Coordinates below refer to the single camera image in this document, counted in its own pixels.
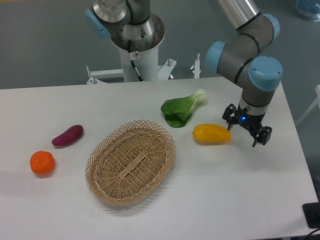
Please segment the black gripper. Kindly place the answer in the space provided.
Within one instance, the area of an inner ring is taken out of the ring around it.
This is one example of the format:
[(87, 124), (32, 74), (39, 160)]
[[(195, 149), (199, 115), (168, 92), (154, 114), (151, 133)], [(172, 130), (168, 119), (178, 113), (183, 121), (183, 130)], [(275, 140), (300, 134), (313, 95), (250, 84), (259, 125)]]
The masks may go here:
[(248, 104), (239, 104), (238, 108), (230, 104), (222, 115), (222, 119), (227, 123), (227, 130), (230, 131), (233, 125), (240, 125), (252, 134), (253, 144), (266, 145), (271, 138), (272, 128), (263, 126), (262, 121), (266, 114), (267, 107), (255, 107)]

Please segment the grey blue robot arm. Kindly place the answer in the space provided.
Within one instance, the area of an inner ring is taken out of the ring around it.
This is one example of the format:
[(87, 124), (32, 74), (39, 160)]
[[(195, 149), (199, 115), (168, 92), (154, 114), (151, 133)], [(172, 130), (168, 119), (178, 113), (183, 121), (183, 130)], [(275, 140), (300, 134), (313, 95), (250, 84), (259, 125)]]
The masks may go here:
[[(255, 144), (265, 145), (272, 133), (262, 120), (280, 84), (281, 63), (261, 51), (279, 35), (280, 24), (261, 14), (252, 0), (222, 0), (220, 5), (237, 31), (230, 43), (216, 41), (207, 51), (205, 64), (242, 89), (238, 106), (229, 105), (223, 119), (228, 127), (240, 125)], [(148, 0), (95, 0), (84, 13), (91, 29), (118, 48), (126, 82), (159, 81), (158, 47), (165, 36), (159, 17)]]

